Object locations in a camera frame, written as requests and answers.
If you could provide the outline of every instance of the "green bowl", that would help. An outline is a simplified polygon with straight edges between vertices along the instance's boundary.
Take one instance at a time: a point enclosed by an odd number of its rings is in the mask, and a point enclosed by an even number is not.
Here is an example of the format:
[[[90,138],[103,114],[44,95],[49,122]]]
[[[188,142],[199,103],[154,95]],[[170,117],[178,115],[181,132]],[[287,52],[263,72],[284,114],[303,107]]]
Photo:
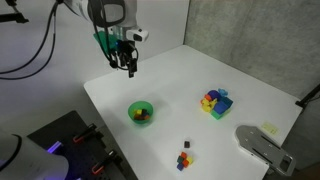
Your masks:
[[[150,115],[150,118],[147,120],[135,120],[134,119],[134,111],[138,110],[138,109],[146,109]],[[133,122],[135,122],[137,124],[145,124],[145,123],[149,122],[152,118],[152,114],[153,114],[153,107],[150,103],[148,103],[146,101],[137,101],[137,102],[131,104],[131,106],[128,109],[129,117],[132,119]]]

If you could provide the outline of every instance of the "colorful block pile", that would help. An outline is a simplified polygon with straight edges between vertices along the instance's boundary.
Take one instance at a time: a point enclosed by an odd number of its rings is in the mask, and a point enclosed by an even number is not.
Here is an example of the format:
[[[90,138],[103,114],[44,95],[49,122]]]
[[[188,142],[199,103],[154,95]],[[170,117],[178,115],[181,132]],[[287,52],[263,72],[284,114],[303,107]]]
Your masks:
[[[223,115],[229,112],[233,101],[229,99],[228,92],[224,89],[211,90],[200,101],[202,109],[205,112],[211,113],[216,119],[220,119]]]
[[[148,120],[149,118],[150,114],[146,109],[134,110],[134,120]]]
[[[188,156],[187,153],[182,152],[178,157],[178,165],[177,168],[182,171],[184,168],[187,168],[190,164],[193,163],[193,159],[191,156]]]

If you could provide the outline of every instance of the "white wall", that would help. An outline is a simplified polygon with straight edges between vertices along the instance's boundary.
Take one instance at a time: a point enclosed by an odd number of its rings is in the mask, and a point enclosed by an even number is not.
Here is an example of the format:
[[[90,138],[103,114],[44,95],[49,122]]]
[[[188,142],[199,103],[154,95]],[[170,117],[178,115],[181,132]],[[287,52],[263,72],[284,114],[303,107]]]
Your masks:
[[[18,1],[18,9],[30,22],[0,23],[0,71],[19,66],[34,54],[43,37],[53,2]],[[188,0],[138,1],[138,23],[150,32],[148,42],[137,45],[141,59],[183,43],[188,4]],[[1,1],[0,14],[7,12],[11,9]],[[56,49],[47,68],[29,79],[0,80],[0,125],[3,129],[26,135],[71,110],[77,110],[86,123],[103,125],[83,84],[113,70],[92,34],[90,23],[71,13],[64,5],[59,7]],[[39,59],[23,73],[33,72],[45,61],[51,45],[49,37]]]

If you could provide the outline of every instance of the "white table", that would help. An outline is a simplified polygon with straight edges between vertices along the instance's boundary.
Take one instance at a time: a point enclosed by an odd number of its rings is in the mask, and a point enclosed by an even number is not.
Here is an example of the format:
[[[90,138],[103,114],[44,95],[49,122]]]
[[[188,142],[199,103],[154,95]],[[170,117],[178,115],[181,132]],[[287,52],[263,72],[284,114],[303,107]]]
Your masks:
[[[268,134],[283,143],[301,108],[295,97],[271,87],[188,46],[139,63],[129,79],[118,71],[85,84],[85,89],[140,180],[257,180],[268,166],[242,151],[239,125],[279,128]],[[215,120],[200,108],[209,90],[228,90],[231,112]],[[155,114],[150,124],[134,124],[131,103],[146,100]],[[177,157],[186,139],[194,163],[180,172]]]

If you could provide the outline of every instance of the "blue block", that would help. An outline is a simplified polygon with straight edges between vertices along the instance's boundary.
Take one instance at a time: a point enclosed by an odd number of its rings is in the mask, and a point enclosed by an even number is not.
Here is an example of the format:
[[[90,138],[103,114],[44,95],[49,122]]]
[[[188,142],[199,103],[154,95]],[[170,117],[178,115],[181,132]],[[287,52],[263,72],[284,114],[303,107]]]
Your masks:
[[[228,108],[230,108],[233,103],[233,101],[227,97],[221,97],[220,101],[223,102],[225,105],[227,105]]]
[[[182,164],[182,163],[179,163],[178,166],[177,166],[177,168],[178,168],[180,171],[182,171],[183,168],[184,168],[184,167],[183,167],[183,164]]]
[[[213,108],[213,110],[218,114],[223,114],[228,109],[229,109],[228,106],[221,101],[218,102]]]
[[[221,99],[221,95],[216,90],[211,90],[211,91],[208,92],[208,94],[209,94],[209,96],[211,97],[212,100],[217,98],[217,100],[220,101],[220,99]]]
[[[228,96],[228,91],[224,90],[224,89],[218,89],[218,92],[219,94],[222,96],[222,97],[227,97]]]

